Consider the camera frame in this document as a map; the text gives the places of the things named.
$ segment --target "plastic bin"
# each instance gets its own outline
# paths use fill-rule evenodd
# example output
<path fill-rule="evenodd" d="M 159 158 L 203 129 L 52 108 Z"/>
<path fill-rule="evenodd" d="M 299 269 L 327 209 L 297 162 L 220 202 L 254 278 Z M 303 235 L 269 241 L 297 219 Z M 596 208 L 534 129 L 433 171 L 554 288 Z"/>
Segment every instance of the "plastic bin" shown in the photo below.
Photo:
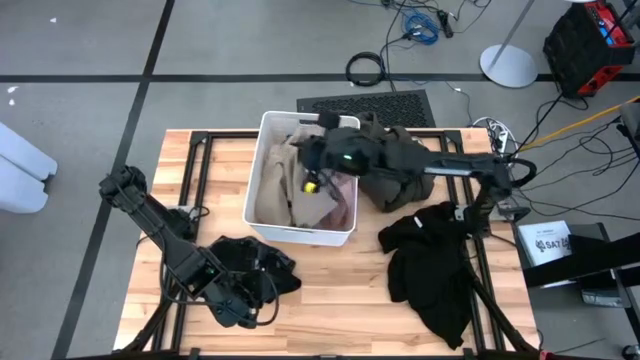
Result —
<path fill-rule="evenodd" d="M 244 203 L 243 219 L 260 235 L 269 241 L 282 241 L 297 244 L 342 246 L 356 227 L 356 214 L 358 207 L 358 179 L 354 178 L 353 208 L 345 230 L 319 230 L 303 229 L 289 226 L 277 226 L 260 224 L 257 222 L 255 212 L 255 200 L 258 188 L 262 180 L 262 167 L 265 155 L 274 144 L 282 143 L 287 135 L 293 134 L 298 126 L 313 124 L 318 120 L 318 114 L 303 114 L 292 112 L 268 111 L 262 115 L 260 133 L 256 143 L 256 151 L 251 165 L 249 188 Z M 341 116 L 340 127 L 360 128 L 360 121 L 353 116 Z"/>

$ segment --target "wooden tabletop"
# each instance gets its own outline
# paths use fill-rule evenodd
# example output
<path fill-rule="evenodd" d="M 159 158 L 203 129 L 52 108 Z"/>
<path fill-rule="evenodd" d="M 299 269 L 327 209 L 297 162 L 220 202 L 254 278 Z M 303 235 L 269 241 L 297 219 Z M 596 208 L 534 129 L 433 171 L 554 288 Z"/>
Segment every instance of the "wooden tabletop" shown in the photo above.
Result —
<path fill-rule="evenodd" d="M 459 130 L 466 153 L 490 151 L 484 129 Z M 190 135 L 191 130 L 168 130 L 165 135 L 151 193 L 166 206 L 178 202 Z M 199 245 L 209 245 L 222 235 L 260 238 L 242 221 L 255 141 L 214 141 L 204 197 L 204 205 L 211 214 L 201 221 Z M 424 139 L 423 144 L 431 150 L 441 150 L 433 139 Z M 201 158 L 198 153 L 190 204 L 195 197 Z M 456 184 L 459 200 L 464 203 L 462 182 Z M 377 240 L 377 233 L 399 218 L 446 200 L 447 187 L 442 177 L 436 178 L 428 200 L 390 214 L 380 213 L 361 193 L 356 231 L 344 246 L 271 242 L 270 245 L 297 262 L 294 273 L 302 280 L 301 289 L 281 297 L 277 320 L 254 330 L 223 328 L 206 307 L 191 306 L 187 309 L 181 353 L 188 353 L 192 347 L 200 348 L 203 354 L 227 355 L 455 355 L 461 354 L 463 347 L 475 349 L 471 325 L 462 336 L 463 346 L 451 350 L 425 327 L 407 303 L 390 301 L 387 264 L 391 255 L 382 253 Z M 494 234 L 513 240 L 508 224 L 494 223 L 492 229 Z M 515 247 L 493 238 L 485 239 L 484 243 L 498 305 L 525 339 L 537 346 L 535 321 Z M 469 241 L 468 247 L 473 255 L 473 242 Z M 159 262 L 157 247 L 151 241 L 143 241 L 136 254 L 114 349 L 128 344 L 155 310 L 160 297 Z M 486 310 L 480 307 L 487 348 L 493 348 L 490 322 Z M 267 305 L 260 320 L 269 318 L 272 311 L 273 306 Z M 172 309 L 168 315 L 166 346 L 174 312 Z"/>

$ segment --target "white object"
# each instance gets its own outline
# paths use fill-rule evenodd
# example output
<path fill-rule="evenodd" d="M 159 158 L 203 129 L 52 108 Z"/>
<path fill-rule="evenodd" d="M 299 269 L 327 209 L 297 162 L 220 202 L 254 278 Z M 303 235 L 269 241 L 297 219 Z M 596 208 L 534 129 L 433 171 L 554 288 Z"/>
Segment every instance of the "white object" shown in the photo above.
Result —
<path fill-rule="evenodd" d="M 0 209 L 17 214 L 42 210 L 49 197 L 44 184 L 0 156 Z"/>
<path fill-rule="evenodd" d="M 58 163 L 55 160 L 3 123 L 0 123 L 0 156 L 36 180 L 45 180 L 58 171 Z"/>
<path fill-rule="evenodd" d="M 491 81 L 509 88 L 521 88 L 531 85 L 538 77 L 538 69 L 533 58 L 526 51 L 507 45 L 496 58 L 501 45 L 486 48 L 480 56 L 480 68 Z"/>
<path fill-rule="evenodd" d="M 49 197 L 42 180 L 57 171 L 52 158 L 0 123 L 0 209 L 40 211 Z"/>
<path fill-rule="evenodd" d="M 524 243 L 529 261 L 534 266 L 571 255 L 571 247 L 569 245 L 569 234 L 571 232 L 564 221 L 521 225 L 518 226 L 518 232 Z M 572 281 L 565 280 L 544 285 L 543 288 L 571 283 Z"/>
<path fill-rule="evenodd" d="M 353 208 L 350 209 L 350 219 L 345 231 L 302 229 L 290 226 L 277 226 L 260 224 L 255 218 L 255 201 L 258 195 L 258 188 L 262 180 L 262 167 L 265 162 L 265 155 L 274 144 L 282 143 L 288 135 L 301 125 L 301 120 L 314 122 L 318 120 L 318 114 L 303 114 L 293 112 L 267 111 L 262 115 L 260 132 L 256 143 L 253 164 L 251 165 L 251 175 L 249 177 L 249 187 L 244 203 L 243 220 L 254 228 L 260 235 L 270 241 L 282 241 L 296 244 L 342 246 L 349 235 L 356 227 L 356 214 L 358 207 L 358 179 L 354 178 L 352 186 Z M 341 116 L 340 127 L 360 128 L 360 121 L 352 116 Z"/>

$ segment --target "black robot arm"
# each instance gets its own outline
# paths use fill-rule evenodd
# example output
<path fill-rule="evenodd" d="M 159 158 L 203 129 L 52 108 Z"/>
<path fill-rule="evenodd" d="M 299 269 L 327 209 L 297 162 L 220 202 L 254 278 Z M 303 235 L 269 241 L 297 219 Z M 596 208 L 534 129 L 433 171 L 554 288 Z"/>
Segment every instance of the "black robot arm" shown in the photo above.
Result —
<path fill-rule="evenodd" d="M 490 231 L 489 214 L 496 203 L 511 196 L 513 187 L 523 186 L 536 174 L 533 163 L 516 159 L 529 168 L 529 174 L 512 182 L 507 164 L 493 154 L 432 152 L 415 142 L 373 139 L 354 128 L 328 129 L 324 136 L 312 136 L 296 145 L 299 148 L 298 158 L 312 174 L 332 169 L 353 176 L 377 175 L 399 180 L 422 174 L 475 178 L 480 183 L 478 196 L 472 204 L 457 210 L 455 217 L 468 234 L 481 237 Z M 467 270 L 471 286 L 514 349 L 537 352 L 509 322 L 471 266 L 467 266 Z"/>
<path fill-rule="evenodd" d="M 100 196 L 118 208 L 147 234 L 163 253 L 164 265 L 176 284 L 192 299 L 204 298 L 222 326 L 253 328 L 255 314 L 233 292 L 229 271 L 209 250 L 185 240 L 188 215 L 168 210 L 147 193 L 145 177 L 134 167 L 123 166 L 100 182 Z M 168 290 L 163 295 L 170 297 Z"/>

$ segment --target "black metal frame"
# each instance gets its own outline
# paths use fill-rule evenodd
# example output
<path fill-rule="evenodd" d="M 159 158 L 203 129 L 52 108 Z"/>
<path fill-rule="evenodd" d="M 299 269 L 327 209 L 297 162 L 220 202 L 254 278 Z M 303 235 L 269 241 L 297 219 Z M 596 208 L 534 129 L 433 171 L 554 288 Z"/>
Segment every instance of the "black metal frame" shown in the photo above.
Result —
<path fill-rule="evenodd" d="M 430 130 L 420 130 L 420 131 L 409 131 L 412 136 L 419 138 L 432 138 L 439 141 L 441 151 L 449 152 L 448 149 L 448 141 L 451 141 L 455 145 L 456 153 L 463 153 L 462 147 L 462 136 L 460 131 L 457 130 L 445 130 L 445 131 L 430 131 Z M 196 151 L 199 145 L 204 146 L 202 164 L 200 168 L 200 176 L 198 179 L 198 187 L 196 189 L 196 199 L 194 206 L 202 206 L 204 200 L 204 192 L 207 182 L 207 173 L 209 170 L 209 163 L 211 160 L 211 153 L 213 151 L 213 143 L 215 139 L 255 139 L 258 137 L 258 130 L 247 130 L 247 131 L 194 131 L 191 133 L 191 138 L 189 139 L 189 153 L 187 155 L 187 163 L 185 165 L 184 176 L 182 180 L 182 186 L 180 189 L 180 198 L 179 205 L 186 205 L 187 198 L 189 195 L 191 178 L 193 175 L 193 168 L 195 165 Z M 458 194 L 455 186 L 455 182 L 453 177 L 446 177 L 447 188 L 449 192 L 449 199 L 455 204 L 459 204 Z M 471 189 L 471 182 L 468 178 L 463 179 L 463 188 L 465 193 L 465 199 L 467 204 L 471 204 L 473 202 L 473 192 Z M 196 223 L 196 239 L 198 235 L 199 222 Z M 491 297 L 494 297 L 493 294 L 493 286 L 491 284 L 491 275 L 489 273 L 487 258 L 484 250 L 484 244 L 482 239 L 479 237 L 474 237 L 474 245 L 476 247 L 476 252 L 478 254 L 478 264 L 480 276 L 482 278 L 483 284 L 488 289 Z M 168 278 L 165 278 L 165 285 L 169 286 Z M 185 299 L 186 295 L 181 293 L 180 299 Z M 478 307 L 478 301 L 476 298 L 475 292 L 471 292 L 470 296 L 470 304 L 471 304 L 471 326 L 473 329 L 474 341 L 476 346 L 476 351 L 481 351 L 486 349 L 486 344 L 484 341 L 484 334 L 482 331 L 482 319 L 480 317 L 480 311 Z M 180 344 L 182 340 L 182 333 L 184 330 L 184 321 L 186 315 L 186 306 L 178 305 L 178 309 L 176 312 L 176 318 L 173 324 L 173 334 L 171 338 L 171 345 L 169 351 L 179 352 Z M 152 342 L 152 351 L 159 351 L 162 349 L 162 342 L 164 338 L 166 324 L 163 321 L 156 333 L 153 336 Z M 494 319 L 491 319 L 491 327 L 493 331 L 494 341 L 496 344 L 497 350 L 504 350 L 504 339 L 502 337 L 501 331 L 497 326 L 497 323 Z M 237 359 L 237 356 L 198 356 L 197 359 Z M 302 359 L 318 359 L 318 356 L 242 356 L 242 358 L 255 358 L 256 360 L 270 360 L 270 359 L 286 359 L 286 360 L 302 360 Z M 344 356 L 328 356 L 327 358 L 347 358 Z M 382 359 L 388 358 L 387 356 L 358 356 L 348 358 L 358 358 L 358 359 Z M 443 359 L 443 360 L 462 360 L 463 356 L 402 356 L 398 358 L 411 358 L 411 359 Z"/>
<path fill-rule="evenodd" d="M 616 277 L 618 292 L 623 300 L 625 313 L 631 324 L 636 340 L 640 343 L 640 308 L 629 286 L 637 283 L 630 277 L 638 274 L 638 268 L 621 270 L 621 266 L 640 261 L 640 233 L 611 241 L 602 223 L 598 223 L 600 232 L 607 241 L 595 250 L 534 266 L 524 271 L 528 287 L 542 286 L 567 279 L 575 279 L 589 274 L 611 269 Z"/>

